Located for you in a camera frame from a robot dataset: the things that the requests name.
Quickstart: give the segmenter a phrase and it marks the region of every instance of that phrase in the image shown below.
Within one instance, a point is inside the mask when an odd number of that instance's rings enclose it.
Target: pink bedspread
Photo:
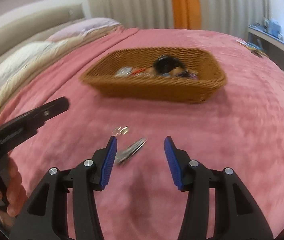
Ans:
[[[104,98],[79,76],[107,53],[150,46],[198,47],[212,52],[229,83],[199,105]],[[50,167],[75,167],[106,146],[117,126],[123,149],[141,137],[141,151],[114,167],[96,202],[105,239],[175,240],[187,193],[174,186],[163,142],[171,135],[208,168],[232,167],[260,205],[274,236],[284,228],[284,72],[236,38],[208,31],[137,30],[113,33],[55,63],[25,87],[0,115],[0,125],[65,96],[69,111],[47,122],[11,153],[28,194]],[[74,236],[72,216],[70,236]]]

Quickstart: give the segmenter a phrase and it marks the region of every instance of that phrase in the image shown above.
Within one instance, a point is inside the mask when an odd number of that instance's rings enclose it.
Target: wicker basket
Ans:
[[[153,66],[162,55],[179,58],[198,80],[181,77],[115,77],[125,66],[136,69]],[[201,103],[227,83],[226,75],[209,52],[196,48],[138,48],[114,51],[81,76],[85,84],[103,95],[174,102]]]

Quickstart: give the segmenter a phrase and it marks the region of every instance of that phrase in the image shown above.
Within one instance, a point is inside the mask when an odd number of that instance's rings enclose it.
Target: silver screw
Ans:
[[[86,160],[86,161],[84,161],[84,166],[89,167],[89,166],[92,166],[92,165],[93,165],[93,160]]]
[[[233,169],[231,169],[231,168],[226,168],[226,169],[224,170],[224,172],[225,172],[226,174],[228,174],[228,175],[232,175],[232,174],[233,174]]]
[[[54,175],[57,173],[57,168],[51,168],[48,172],[49,174]]]
[[[199,166],[199,162],[196,160],[190,160],[189,165],[192,167],[197,167]]]

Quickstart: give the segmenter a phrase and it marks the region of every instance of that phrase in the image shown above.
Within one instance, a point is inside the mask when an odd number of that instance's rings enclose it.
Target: pillow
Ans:
[[[32,42],[10,55],[0,64],[0,87],[32,59],[53,48],[55,45],[55,42],[50,41]]]
[[[86,36],[97,29],[112,30],[114,27],[121,25],[119,22],[109,18],[93,18],[89,20],[84,20],[82,22],[70,25],[52,36],[50,36],[47,41],[60,41],[70,37],[83,35]]]

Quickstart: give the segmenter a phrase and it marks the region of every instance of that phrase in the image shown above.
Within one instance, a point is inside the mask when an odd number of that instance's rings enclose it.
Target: headboard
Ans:
[[[57,26],[82,18],[82,5],[75,4],[42,10],[10,22],[0,29],[0,57],[34,35],[46,32],[48,37],[58,31]]]

